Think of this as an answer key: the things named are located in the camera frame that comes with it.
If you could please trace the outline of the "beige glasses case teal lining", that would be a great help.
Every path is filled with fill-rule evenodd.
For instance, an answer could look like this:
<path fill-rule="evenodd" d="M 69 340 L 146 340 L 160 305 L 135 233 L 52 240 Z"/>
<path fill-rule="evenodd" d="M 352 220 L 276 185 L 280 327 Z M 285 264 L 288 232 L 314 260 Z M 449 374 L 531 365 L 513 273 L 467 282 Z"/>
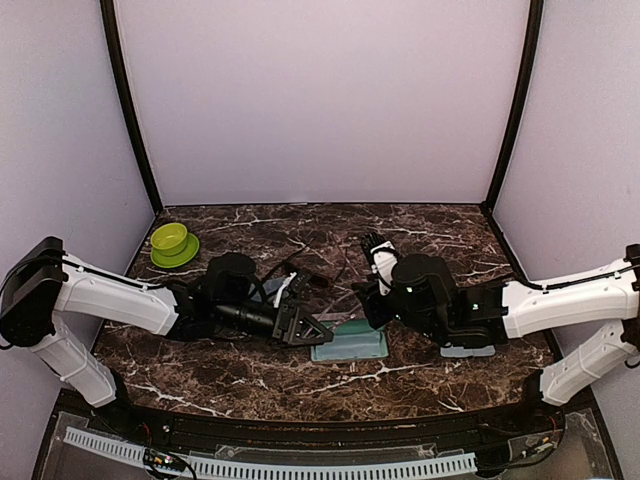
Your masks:
<path fill-rule="evenodd" d="M 310 358 L 314 363 L 350 363 L 361 360 L 384 359 L 389 355 L 385 331 L 373 329 L 364 318 L 335 327 L 331 342 L 313 346 Z"/>

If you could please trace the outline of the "pink transparent sunglasses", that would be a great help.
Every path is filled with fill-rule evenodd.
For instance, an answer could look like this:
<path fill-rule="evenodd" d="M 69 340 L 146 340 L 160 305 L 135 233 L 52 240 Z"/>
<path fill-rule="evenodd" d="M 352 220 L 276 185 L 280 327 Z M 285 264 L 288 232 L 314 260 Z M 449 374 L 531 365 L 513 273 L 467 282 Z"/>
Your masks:
<path fill-rule="evenodd" d="M 360 319 L 363 316 L 361 306 L 355 306 L 345 312 L 323 312 L 315 315 L 315 319 L 328 324 L 331 328 L 337 328 L 345 323 Z"/>

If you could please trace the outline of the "light blue cleaning cloth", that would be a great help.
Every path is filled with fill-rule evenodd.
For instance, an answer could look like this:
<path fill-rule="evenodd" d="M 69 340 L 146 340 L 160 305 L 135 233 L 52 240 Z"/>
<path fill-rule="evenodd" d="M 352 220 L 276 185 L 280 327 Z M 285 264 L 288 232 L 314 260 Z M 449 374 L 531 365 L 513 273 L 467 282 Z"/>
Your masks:
<path fill-rule="evenodd" d="M 353 333 L 336 333 L 331 343 L 325 345 L 331 358 L 369 358 L 380 351 L 381 334 L 375 330 Z"/>

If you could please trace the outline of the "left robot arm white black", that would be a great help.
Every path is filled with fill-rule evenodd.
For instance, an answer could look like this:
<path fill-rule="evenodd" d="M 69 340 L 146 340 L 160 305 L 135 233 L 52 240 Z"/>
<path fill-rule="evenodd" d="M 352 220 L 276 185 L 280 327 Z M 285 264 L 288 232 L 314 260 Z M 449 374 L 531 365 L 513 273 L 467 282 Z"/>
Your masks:
<path fill-rule="evenodd" d="M 334 335 L 300 304 L 312 275 L 300 269 L 273 295 L 250 257 L 227 252 L 203 276 L 185 283 L 134 281 L 67 254 L 47 237 L 7 273 L 1 284 L 3 348 L 27 348 L 78 391 L 120 436 L 141 427 L 124 384 L 64 324 L 65 312 L 134 326 L 175 341 L 211 338 L 228 328 L 291 347 L 323 345 Z"/>

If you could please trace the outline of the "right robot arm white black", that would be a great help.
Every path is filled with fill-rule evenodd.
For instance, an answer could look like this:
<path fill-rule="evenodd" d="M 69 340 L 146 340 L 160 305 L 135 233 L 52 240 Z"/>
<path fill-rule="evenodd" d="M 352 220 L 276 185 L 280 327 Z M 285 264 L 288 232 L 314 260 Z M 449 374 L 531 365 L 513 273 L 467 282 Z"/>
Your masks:
<path fill-rule="evenodd" d="M 582 274 L 531 283 L 525 279 L 460 287 L 438 256 L 401 254 L 372 233 L 361 241 L 371 268 L 353 289 L 370 326 L 391 321 L 436 343 L 442 354 L 464 357 L 511 339 L 562 326 L 601 322 L 601 328 L 560 361 L 531 374 L 523 402 L 510 413 L 521 434 L 606 373 L 639 354 L 639 247 Z"/>

